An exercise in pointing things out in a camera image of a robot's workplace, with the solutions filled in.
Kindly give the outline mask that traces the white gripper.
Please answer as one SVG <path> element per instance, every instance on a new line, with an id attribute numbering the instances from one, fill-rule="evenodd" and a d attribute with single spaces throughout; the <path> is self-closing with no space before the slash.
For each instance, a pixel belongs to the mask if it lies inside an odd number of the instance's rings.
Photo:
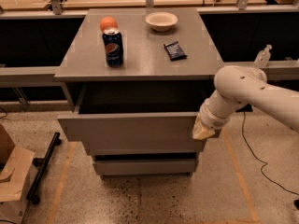
<path id="1" fill-rule="evenodd" d="M 230 120 L 229 118 L 219 118 L 212 113 L 208 104 L 209 100 L 205 99 L 200 106 L 199 115 L 197 115 L 193 129 L 192 138 L 194 140 L 204 140 L 215 134 L 214 130 L 222 129 Z"/>

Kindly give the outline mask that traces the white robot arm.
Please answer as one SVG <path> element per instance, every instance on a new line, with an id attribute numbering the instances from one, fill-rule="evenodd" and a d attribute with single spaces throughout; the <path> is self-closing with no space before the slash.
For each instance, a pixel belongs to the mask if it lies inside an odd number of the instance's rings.
<path id="1" fill-rule="evenodd" d="M 213 136 L 245 105 L 253 105 L 299 132 L 299 92 L 268 84 L 263 70 L 225 66 L 214 76 L 214 86 L 211 96 L 200 106 L 192 130 L 194 140 Z"/>

